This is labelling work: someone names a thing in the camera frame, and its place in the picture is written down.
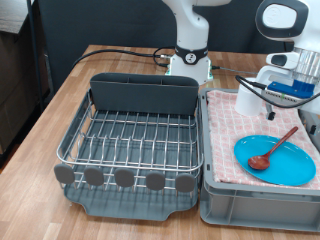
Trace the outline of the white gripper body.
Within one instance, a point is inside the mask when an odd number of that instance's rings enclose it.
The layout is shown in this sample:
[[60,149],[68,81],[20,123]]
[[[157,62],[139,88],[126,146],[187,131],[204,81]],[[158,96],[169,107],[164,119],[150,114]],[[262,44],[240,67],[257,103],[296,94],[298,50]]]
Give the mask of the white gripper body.
[[266,66],[262,67],[256,82],[269,85],[272,82],[290,83],[290,74],[298,65],[296,52],[272,53],[266,57]]

